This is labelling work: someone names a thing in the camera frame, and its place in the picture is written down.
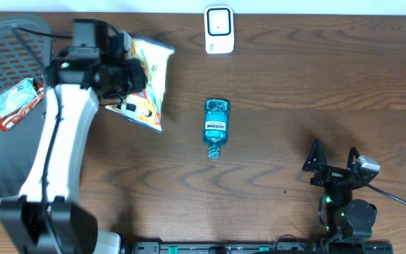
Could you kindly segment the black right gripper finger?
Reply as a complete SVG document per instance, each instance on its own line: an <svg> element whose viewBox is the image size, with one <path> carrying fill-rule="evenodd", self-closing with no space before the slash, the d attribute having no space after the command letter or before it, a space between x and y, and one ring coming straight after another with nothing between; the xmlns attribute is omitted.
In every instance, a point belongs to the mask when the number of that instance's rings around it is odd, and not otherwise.
<svg viewBox="0 0 406 254"><path fill-rule="evenodd" d="M305 160L305 163L302 166L302 170L306 172L316 173L318 171L322 171L327 165L328 161L326 158L325 150L320 139L317 138L312 144L312 148L307 159Z"/></svg>
<svg viewBox="0 0 406 254"><path fill-rule="evenodd" d="M355 164L355 160L358 159L360 156L356 147L351 147L349 151L349 155L347 158L347 169L352 169Z"/></svg>

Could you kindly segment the yellow snack chip bag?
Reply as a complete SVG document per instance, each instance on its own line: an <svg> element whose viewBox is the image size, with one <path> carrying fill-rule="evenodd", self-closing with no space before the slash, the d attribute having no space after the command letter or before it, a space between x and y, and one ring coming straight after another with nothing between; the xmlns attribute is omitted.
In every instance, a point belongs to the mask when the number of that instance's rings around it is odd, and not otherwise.
<svg viewBox="0 0 406 254"><path fill-rule="evenodd" d="M130 58L139 59L147 77L145 89L123 97L123 103L105 109L124 119L162 132L161 108L166 92L168 58L175 49L162 42L143 36L133 36Z"/></svg>

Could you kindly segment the light blue snack packet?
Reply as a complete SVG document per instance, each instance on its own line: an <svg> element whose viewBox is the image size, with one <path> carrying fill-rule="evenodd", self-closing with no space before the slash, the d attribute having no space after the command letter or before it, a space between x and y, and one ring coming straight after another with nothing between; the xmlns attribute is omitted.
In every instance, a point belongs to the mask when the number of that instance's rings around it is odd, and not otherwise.
<svg viewBox="0 0 406 254"><path fill-rule="evenodd" d="M36 98L34 78L25 78L0 94L0 117L3 118Z"/></svg>

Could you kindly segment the blue mouthwash bottle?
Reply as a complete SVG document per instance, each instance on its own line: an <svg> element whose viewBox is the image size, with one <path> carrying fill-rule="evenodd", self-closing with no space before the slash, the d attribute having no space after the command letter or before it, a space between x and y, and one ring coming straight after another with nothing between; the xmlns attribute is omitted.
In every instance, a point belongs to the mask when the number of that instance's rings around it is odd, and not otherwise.
<svg viewBox="0 0 406 254"><path fill-rule="evenodd" d="M230 102L208 99L204 104L203 141L208 146L208 158L218 159L221 148L228 142Z"/></svg>

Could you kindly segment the red brown candy bar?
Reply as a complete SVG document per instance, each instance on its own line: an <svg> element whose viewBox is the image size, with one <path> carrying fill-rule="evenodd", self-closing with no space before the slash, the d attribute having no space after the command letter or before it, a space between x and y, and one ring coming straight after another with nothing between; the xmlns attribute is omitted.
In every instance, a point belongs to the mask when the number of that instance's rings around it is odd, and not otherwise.
<svg viewBox="0 0 406 254"><path fill-rule="evenodd" d="M26 105L0 119L1 131L8 131L14 127L44 99L44 87L41 86L37 92L38 95Z"/></svg>

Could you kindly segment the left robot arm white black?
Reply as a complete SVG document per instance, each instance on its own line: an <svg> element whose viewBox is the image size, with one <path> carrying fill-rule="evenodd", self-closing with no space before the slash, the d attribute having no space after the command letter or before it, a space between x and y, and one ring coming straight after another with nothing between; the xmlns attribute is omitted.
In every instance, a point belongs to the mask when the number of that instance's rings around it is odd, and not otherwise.
<svg viewBox="0 0 406 254"><path fill-rule="evenodd" d="M76 19L72 44L43 68L46 116L31 171L0 221L20 253L125 253L79 205L80 170L91 122L102 106L143 90L130 35L102 20Z"/></svg>

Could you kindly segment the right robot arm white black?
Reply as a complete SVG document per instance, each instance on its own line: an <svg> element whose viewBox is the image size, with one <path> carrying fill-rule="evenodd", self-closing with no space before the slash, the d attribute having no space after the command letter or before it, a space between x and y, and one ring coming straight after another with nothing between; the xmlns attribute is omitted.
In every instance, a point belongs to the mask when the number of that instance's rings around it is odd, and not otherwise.
<svg viewBox="0 0 406 254"><path fill-rule="evenodd" d="M328 226L330 242L360 241L371 238L376 221L376 207L361 199L354 199L352 192L365 187L380 170L379 163L361 155L351 147L345 169L330 166L320 140L316 139L302 170L312 172L310 183L324 188L320 201L320 220Z"/></svg>

